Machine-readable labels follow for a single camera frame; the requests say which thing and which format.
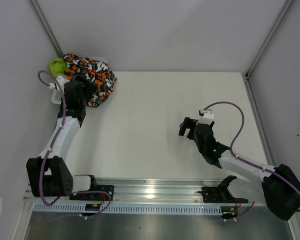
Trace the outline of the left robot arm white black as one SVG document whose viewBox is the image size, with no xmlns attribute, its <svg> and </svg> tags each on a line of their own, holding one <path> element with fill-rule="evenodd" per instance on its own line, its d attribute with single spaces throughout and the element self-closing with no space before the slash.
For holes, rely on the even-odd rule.
<svg viewBox="0 0 300 240">
<path fill-rule="evenodd" d="M 65 163 L 86 116 L 86 104 L 98 87 L 79 76 L 70 81 L 58 77 L 55 84 L 62 95 L 57 126 L 44 150 L 26 164 L 32 194 L 47 206 L 54 204 L 47 202 L 47 197 L 58 200 L 80 192 L 85 199 L 93 200 L 98 195 L 92 175 L 72 175 Z"/>
</svg>

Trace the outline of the orange camouflage shorts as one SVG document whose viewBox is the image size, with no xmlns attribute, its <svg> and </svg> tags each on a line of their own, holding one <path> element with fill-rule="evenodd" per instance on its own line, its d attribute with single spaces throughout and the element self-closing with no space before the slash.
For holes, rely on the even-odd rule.
<svg viewBox="0 0 300 240">
<path fill-rule="evenodd" d="M 106 62 L 81 57 L 73 53 L 62 55 L 62 60 L 67 64 L 64 75 L 68 80 L 82 78 L 96 86 L 87 106 L 99 107 L 114 91 L 117 78 Z"/>
</svg>

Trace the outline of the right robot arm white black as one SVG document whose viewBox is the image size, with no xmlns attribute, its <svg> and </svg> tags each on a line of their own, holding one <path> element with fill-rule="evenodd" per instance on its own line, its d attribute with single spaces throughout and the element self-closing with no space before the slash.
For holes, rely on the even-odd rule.
<svg viewBox="0 0 300 240">
<path fill-rule="evenodd" d="M 185 117 L 178 134 L 193 140 L 207 163 L 238 174 L 221 182 L 219 198 L 225 202 L 242 198 L 262 204 L 284 221 L 300 212 L 300 181 L 292 169 L 283 164 L 261 164 L 235 154 L 215 139 L 213 125 L 212 119 Z"/>
</svg>

